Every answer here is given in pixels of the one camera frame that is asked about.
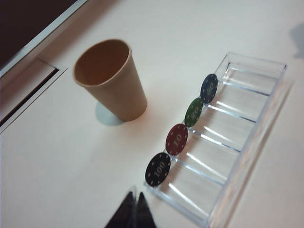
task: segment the dark object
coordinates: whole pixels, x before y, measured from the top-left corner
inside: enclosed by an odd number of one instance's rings
[[[175,156],[185,147],[188,138],[188,129],[185,125],[179,123],[171,128],[166,139],[166,151]]]
[[[148,203],[141,192],[137,203],[137,228],[156,228]]]
[[[215,74],[209,74],[200,89],[200,97],[204,103],[210,103],[218,88],[218,77]]]
[[[146,182],[152,187],[159,185],[166,179],[170,166],[169,155],[163,152],[158,153],[148,164],[145,175]]]
[[[135,199],[129,192],[105,228],[132,228]]]
[[[105,228],[156,228],[148,203],[141,192],[138,203],[130,191]]]
[[[185,125],[192,127],[200,117],[203,108],[203,100],[200,98],[194,99],[189,105],[185,115]]]
[[[76,0],[0,1],[0,69]]]

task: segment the blue poker chip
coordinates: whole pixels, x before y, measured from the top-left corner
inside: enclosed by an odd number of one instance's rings
[[[200,97],[205,104],[210,103],[218,88],[218,77],[215,74],[209,74],[200,89]]]

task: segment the black object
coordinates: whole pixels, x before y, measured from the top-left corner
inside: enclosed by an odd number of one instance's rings
[[[105,228],[156,228],[143,193],[136,204],[130,191]]]
[[[132,228],[135,199],[129,192],[105,228]]]
[[[148,203],[142,192],[137,203],[136,225],[137,228],[156,228]]]
[[[169,173],[170,165],[168,154],[161,152],[155,155],[146,169],[146,182],[152,187],[162,183]]]
[[[209,74],[200,89],[200,97],[205,104],[210,103],[218,88],[218,77],[215,74]]]

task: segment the red poker chip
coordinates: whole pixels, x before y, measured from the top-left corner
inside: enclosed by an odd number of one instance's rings
[[[185,147],[188,138],[187,127],[181,123],[171,128],[166,139],[166,151],[175,156]]]

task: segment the green poker chip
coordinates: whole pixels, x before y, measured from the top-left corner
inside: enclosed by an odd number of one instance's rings
[[[203,108],[203,100],[201,98],[194,99],[189,105],[185,115],[185,125],[192,127],[200,117]]]

